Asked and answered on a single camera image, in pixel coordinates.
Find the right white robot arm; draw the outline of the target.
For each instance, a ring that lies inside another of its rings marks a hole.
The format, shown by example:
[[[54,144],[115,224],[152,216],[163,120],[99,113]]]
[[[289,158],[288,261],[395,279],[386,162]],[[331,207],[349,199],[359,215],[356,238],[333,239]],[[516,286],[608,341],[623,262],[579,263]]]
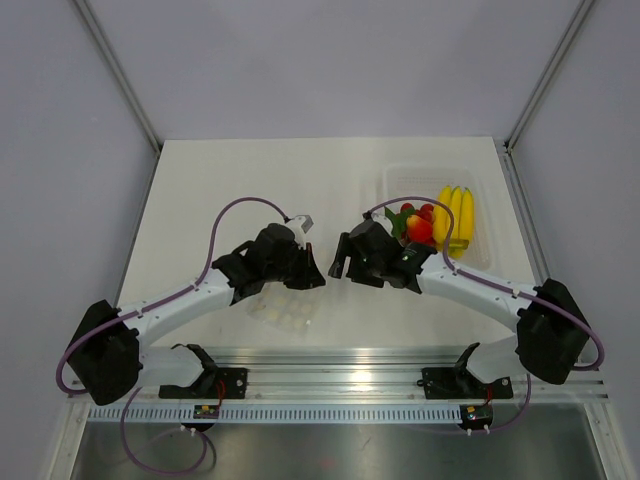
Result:
[[[470,344],[449,367],[424,368],[422,386],[428,399],[509,399],[511,377],[525,374],[562,385],[589,340],[588,322],[564,284],[547,279],[533,286],[483,278],[458,268],[429,245],[401,245],[373,219],[341,234],[329,274],[371,287],[390,285],[445,298],[510,330],[503,340]]]

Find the clear zip top bag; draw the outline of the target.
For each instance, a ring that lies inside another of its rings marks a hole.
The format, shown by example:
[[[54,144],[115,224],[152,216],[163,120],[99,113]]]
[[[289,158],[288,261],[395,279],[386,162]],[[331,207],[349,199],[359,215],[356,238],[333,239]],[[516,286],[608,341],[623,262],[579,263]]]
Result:
[[[325,285],[310,290],[292,290],[281,283],[268,283],[249,300],[246,313],[252,320],[273,330],[305,337],[329,292],[327,274],[323,273],[323,277]]]

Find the red fruit bunch with leaves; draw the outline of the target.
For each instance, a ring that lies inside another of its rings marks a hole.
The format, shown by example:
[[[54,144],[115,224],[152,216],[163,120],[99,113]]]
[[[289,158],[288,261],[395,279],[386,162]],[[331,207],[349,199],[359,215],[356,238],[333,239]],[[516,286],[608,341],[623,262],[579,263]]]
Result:
[[[405,202],[396,209],[385,207],[384,215],[391,221],[392,236],[403,245],[419,243],[436,246],[435,214],[431,204],[424,203],[416,208],[412,203]]]

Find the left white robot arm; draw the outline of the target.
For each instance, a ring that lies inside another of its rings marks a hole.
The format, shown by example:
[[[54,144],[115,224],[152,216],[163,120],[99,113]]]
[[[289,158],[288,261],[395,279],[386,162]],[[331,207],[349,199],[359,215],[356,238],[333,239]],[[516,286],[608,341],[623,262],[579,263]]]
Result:
[[[323,287],[311,244],[308,215],[271,223],[253,240],[211,262],[204,277],[163,299],[119,310],[106,300],[85,312],[63,356],[95,404],[114,403],[143,385],[174,386],[195,398],[216,385],[216,365],[196,345],[189,356],[171,350],[151,357],[147,349],[179,327],[226,309],[280,283],[290,290]]]

